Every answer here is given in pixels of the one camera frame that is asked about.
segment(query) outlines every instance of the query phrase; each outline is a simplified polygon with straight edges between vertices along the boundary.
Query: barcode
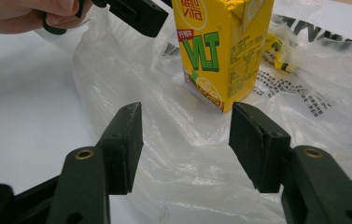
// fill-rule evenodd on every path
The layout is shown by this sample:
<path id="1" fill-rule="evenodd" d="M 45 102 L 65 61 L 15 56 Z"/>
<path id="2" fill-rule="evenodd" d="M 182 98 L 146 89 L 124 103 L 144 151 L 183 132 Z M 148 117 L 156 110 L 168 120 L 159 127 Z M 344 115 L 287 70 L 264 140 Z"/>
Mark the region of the barcode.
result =
<path id="1" fill-rule="evenodd" d="M 179 47 L 176 47 L 173 44 L 168 43 L 166 50 L 164 51 L 162 56 L 171 56 L 171 55 L 178 55 L 178 54 L 179 54 Z"/>

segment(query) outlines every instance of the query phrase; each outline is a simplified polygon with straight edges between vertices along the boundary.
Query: juice carton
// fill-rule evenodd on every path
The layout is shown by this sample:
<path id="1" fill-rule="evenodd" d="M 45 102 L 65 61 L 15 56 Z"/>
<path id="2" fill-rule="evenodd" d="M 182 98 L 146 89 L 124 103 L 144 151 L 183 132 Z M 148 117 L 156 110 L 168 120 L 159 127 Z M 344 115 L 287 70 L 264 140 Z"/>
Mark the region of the juice carton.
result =
<path id="1" fill-rule="evenodd" d="M 254 88 L 274 0 L 172 0 L 185 80 L 232 108 Z"/>

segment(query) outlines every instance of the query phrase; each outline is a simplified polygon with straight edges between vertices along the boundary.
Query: white plastic bag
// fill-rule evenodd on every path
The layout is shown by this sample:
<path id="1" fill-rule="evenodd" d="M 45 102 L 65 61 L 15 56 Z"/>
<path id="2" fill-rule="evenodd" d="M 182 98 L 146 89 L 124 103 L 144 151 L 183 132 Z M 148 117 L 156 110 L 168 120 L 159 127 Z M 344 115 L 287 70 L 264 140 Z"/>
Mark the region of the white plastic bag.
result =
<path id="1" fill-rule="evenodd" d="M 75 53 L 78 91 L 97 136 L 120 107 L 143 105 L 145 145 L 128 197 L 149 223 L 285 223 L 279 194 L 254 190 L 228 146 L 231 113 L 222 114 L 184 82 L 175 29 L 169 15 L 159 36 L 148 38 L 104 12 L 92 18 Z M 308 44 L 296 43 L 301 48 L 285 60 L 309 62 L 305 57 L 323 53 L 321 42 L 315 44 L 309 52 Z M 326 55 L 321 59 L 333 57 Z M 294 75 L 263 62 L 255 91 L 243 101 L 289 132 L 293 147 L 328 150 L 352 177 L 352 99 L 336 97 L 352 76 L 340 89 L 323 91 L 333 80 L 314 68 L 301 65 Z M 312 99 L 320 102 L 317 116 Z"/>

